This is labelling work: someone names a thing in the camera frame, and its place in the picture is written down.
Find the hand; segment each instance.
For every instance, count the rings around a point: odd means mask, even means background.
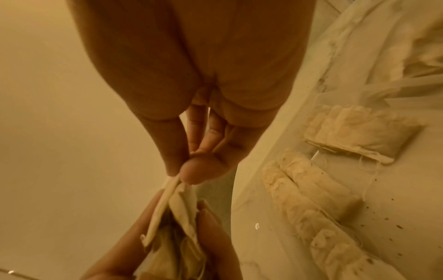
[[[156,194],[136,223],[107,254],[83,275],[81,280],[134,280],[134,271],[150,251],[149,247],[146,248],[146,252],[143,249],[140,235],[146,234],[148,231],[152,214],[162,193],[163,191],[160,191]],[[241,280],[239,260],[231,239],[223,231],[220,219],[203,202],[199,202],[198,209],[198,240],[211,258],[215,279]],[[163,279],[148,276],[143,280]]]
[[[68,3],[99,73],[151,135],[168,175],[180,172],[189,184],[236,167],[271,124],[302,62],[315,6],[315,0]]]

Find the tile grout line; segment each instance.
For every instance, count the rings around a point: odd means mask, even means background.
[[[25,280],[40,280],[40,279],[37,279],[34,277],[30,277],[30,276],[15,272],[14,270],[7,270],[7,269],[3,269],[3,268],[0,268],[0,273],[4,273],[4,274],[10,275],[10,276],[25,279]]]

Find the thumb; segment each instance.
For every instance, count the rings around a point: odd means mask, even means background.
[[[180,118],[152,120],[139,114],[136,116],[154,140],[168,176],[177,175],[183,163],[189,159],[188,140]]]
[[[210,254],[220,280],[243,279],[231,239],[208,209],[202,209],[197,214],[197,235],[203,248]]]

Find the person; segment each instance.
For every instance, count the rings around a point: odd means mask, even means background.
[[[198,184],[235,168],[286,101],[315,0],[68,5],[89,58],[151,135],[168,175]]]
[[[133,280],[135,270],[150,251],[145,251],[140,236],[146,234],[154,209],[163,191],[158,192],[134,225],[120,241],[81,280]],[[224,232],[220,219],[212,213],[204,201],[198,203],[197,235],[211,261],[212,275],[219,280],[241,280],[238,257],[229,236]],[[144,274],[140,280],[163,280]]]

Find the floor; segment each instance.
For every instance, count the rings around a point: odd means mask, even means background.
[[[317,1],[310,43],[348,4]],[[0,0],[0,34],[0,279],[77,279],[157,192],[163,164],[87,60],[63,1]],[[228,233],[234,178],[198,187]]]

